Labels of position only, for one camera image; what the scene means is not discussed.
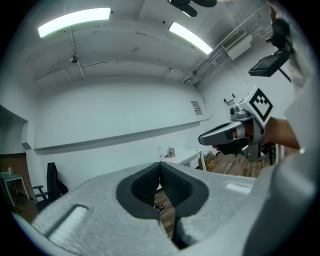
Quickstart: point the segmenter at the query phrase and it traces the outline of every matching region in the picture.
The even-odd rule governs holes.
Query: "vent slot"
[[[243,27],[241,27],[232,36],[230,36],[227,40],[225,40],[221,46],[225,50],[229,50],[232,46],[234,46],[237,42],[239,42],[242,38],[244,38],[246,34],[247,34],[246,30]]]
[[[76,233],[77,228],[81,227],[87,212],[87,207],[76,205],[48,236],[49,240],[63,247],[68,243],[68,239]]]

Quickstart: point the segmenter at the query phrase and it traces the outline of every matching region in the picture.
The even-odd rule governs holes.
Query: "office chair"
[[[36,203],[37,211],[40,213],[46,206],[55,201],[57,198],[68,192],[68,188],[58,179],[58,171],[54,162],[49,162],[46,172],[46,186],[47,192],[43,192],[44,186],[33,186],[32,188],[38,189],[39,194],[35,194],[35,198],[43,198],[42,201]]]

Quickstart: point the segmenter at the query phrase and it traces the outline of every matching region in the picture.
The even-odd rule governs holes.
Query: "ceiling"
[[[209,56],[169,32],[173,21],[215,50],[239,25],[255,31],[270,25],[264,0],[218,2],[213,8],[193,2],[190,5],[198,12],[194,18],[167,0],[44,1],[29,13],[17,31],[8,52],[10,64],[21,83],[37,92],[96,76],[147,76],[182,83]],[[52,19],[101,7],[113,11],[109,20],[81,23],[71,30],[65,28],[39,37],[38,27]],[[79,66],[69,61],[74,53],[70,31],[84,76]]]

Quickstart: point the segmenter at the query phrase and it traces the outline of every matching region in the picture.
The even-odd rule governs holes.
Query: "cable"
[[[282,73],[282,75],[284,75],[284,77],[286,78],[286,79],[288,79],[288,81],[291,83],[291,79],[290,79],[290,77],[281,69],[281,68],[279,68],[279,71]]]

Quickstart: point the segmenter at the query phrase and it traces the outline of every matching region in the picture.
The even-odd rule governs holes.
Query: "wooden floor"
[[[164,204],[164,211],[160,215],[162,225],[170,239],[174,234],[176,210],[167,198],[164,191],[156,193],[154,202],[158,205]]]
[[[11,191],[12,200],[14,201],[14,212],[23,217],[27,222],[31,223],[37,216],[37,207],[35,202],[21,194],[15,194]]]
[[[268,157],[262,161],[248,162],[248,159],[241,154],[219,154],[214,160],[213,168],[207,169],[207,172],[257,178],[262,168],[269,165]]]

